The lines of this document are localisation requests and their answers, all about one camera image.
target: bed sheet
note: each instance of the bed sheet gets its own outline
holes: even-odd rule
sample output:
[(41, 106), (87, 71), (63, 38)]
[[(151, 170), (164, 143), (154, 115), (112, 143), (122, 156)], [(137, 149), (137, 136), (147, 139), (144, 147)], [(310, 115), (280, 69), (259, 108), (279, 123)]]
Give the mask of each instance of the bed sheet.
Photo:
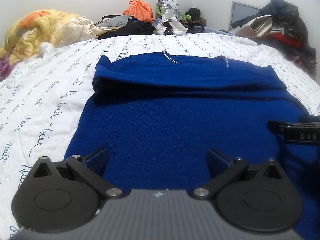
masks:
[(172, 55), (227, 58), (271, 65), (310, 114), (320, 114), (320, 86), (275, 49), (241, 37), (213, 33), (123, 36), (88, 40), (61, 49), (42, 44), (42, 57), (17, 64), (0, 82), (0, 239), (18, 227), (11, 200), (38, 157), (61, 161), (85, 103), (101, 55), (111, 62), (167, 50)]

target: gray gripper base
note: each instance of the gray gripper base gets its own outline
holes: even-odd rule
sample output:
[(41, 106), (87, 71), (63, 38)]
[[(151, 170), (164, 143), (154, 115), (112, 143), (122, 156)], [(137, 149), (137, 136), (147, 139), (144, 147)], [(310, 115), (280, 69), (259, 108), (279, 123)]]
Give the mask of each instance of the gray gripper base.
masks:
[(293, 230), (256, 235), (226, 223), (208, 201), (185, 190), (139, 190), (108, 200), (87, 224), (45, 234), (21, 230), (14, 240), (303, 240)]

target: blue garment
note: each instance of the blue garment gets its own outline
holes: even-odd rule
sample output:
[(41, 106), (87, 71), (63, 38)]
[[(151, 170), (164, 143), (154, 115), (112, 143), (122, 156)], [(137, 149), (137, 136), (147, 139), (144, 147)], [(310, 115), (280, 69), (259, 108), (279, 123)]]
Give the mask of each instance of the blue garment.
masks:
[(162, 52), (113, 63), (102, 56), (93, 88), (65, 158), (98, 147), (109, 151), (103, 178), (129, 188), (186, 188), (208, 181), (210, 147), (251, 163), (277, 158), (304, 200), (296, 231), (319, 236), (317, 147), (285, 145), (267, 122), (297, 122), (308, 114), (271, 66), (224, 57)]

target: green chair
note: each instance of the green chair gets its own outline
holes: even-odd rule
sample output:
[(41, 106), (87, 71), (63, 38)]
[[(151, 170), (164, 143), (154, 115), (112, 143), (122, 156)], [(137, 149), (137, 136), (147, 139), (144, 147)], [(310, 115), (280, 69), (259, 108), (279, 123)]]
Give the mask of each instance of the green chair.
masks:
[[(161, 13), (161, 9), (159, 5), (157, 6), (156, 11), (158, 15), (163, 15), (163, 13)], [(182, 14), (182, 18), (191, 20), (191, 16), (186, 14)]]

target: white comforter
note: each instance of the white comforter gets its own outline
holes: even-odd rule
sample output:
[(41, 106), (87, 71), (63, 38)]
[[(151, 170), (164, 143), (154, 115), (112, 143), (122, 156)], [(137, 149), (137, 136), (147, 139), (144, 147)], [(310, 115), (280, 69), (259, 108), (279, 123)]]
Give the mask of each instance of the white comforter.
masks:
[(172, 55), (225, 57), (271, 65), (310, 114), (320, 115), (320, 87), (275, 49), (246, 38), (212, 33), (186, 36), (124, 36), (88, 40), (19, 63), (0, 82), (0, 239), (17, 232), (11, 200), (33, 163), (43, 155), (61, 161), (88, 98), (95, 65), (130, 55), (167, 50)]

